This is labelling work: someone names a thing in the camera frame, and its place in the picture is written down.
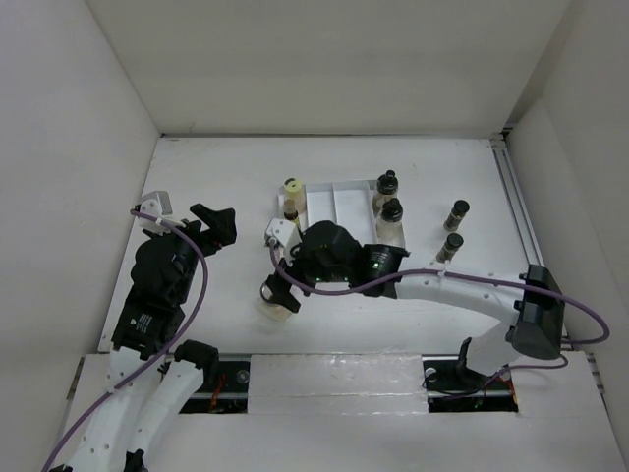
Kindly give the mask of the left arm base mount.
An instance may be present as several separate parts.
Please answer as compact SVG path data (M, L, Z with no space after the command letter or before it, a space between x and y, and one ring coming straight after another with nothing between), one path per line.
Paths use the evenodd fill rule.
M251 359L227 357L218 364L211 383L204 383L181 414L243 414L248 409Z

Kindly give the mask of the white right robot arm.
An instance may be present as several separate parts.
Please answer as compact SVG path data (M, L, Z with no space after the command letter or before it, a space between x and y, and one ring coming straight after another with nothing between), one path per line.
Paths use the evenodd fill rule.
M289 220L273 218L264 244L274 272L260 296L290 314L301 308L292 292L299 289L306 296L429 301L495 319L492 329L461 344L454 375L464 386L478 386L522 356L543 361L560 357L565 303L541 266L530 266L523 283L459 274L447 263L411 268L407 250L361 244L329 220L301 231Z

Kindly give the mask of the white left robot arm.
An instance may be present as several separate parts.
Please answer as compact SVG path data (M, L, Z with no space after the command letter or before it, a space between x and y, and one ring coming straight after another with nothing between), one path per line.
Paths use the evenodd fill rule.
M190 211L195 220L176 222L145 204L132 209L147 239L136 251L131 289L111 337L106 388L65 435L85 430L74 454L60 465L48 460L45 470L143 471L192 394L218 381L217 349L182 337L202 302L189 314L182 307L197 272L199 296L205 296L206 260L235 243L236 212L202 204Z

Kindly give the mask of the glass rice jar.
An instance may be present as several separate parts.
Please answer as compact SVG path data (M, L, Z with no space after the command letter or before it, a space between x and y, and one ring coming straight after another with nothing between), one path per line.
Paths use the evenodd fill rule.
M256 307L260 313L278 323L287 322L293 315L285 307L270 301L270 291L264 283L259 288Z

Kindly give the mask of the black-lid spice shaker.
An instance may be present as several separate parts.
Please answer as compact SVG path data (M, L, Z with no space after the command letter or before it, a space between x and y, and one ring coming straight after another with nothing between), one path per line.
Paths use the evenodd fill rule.
M461 249L463 244L464 238L462 235L458 233L448 234L443 242L441 249L435 256L435 260L440 264L451 262L456 253Z
M443 223L444 230L447 232L456 232L469 210L470 204L467 201L455 201Z

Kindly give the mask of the yellow-lid rice jar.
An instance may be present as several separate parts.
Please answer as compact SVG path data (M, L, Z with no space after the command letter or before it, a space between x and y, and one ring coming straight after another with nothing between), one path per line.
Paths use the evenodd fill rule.
M305 212L306 192L300 179L290 177L284 182L284 198L294 202L298 214Z

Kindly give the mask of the yellow-label brown sauce bottle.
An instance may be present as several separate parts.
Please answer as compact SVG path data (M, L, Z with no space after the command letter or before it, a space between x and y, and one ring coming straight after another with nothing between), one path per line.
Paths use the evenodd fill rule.
M285 199L283 204L283 216L286 220L292 222L297 228L301 227L300 216L297 204L292 199Z

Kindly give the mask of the black-capped round bottle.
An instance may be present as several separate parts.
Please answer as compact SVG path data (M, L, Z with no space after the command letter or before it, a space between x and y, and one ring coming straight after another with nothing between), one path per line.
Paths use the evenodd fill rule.
M386 201L376 217L377 239L382 244L393 245L401 235L404 209L397 198Z
M397 197L398 187L398 179L392 169L386 170L375 180L372 193L372 210L375 214L379 213L387 201Z

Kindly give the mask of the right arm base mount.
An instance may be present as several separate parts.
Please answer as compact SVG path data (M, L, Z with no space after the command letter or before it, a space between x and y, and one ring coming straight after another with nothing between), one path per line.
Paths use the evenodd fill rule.
M476 373L467 367L471 339L465 339L456 357L427 356L422 360L428 412L518 413L513 382Z

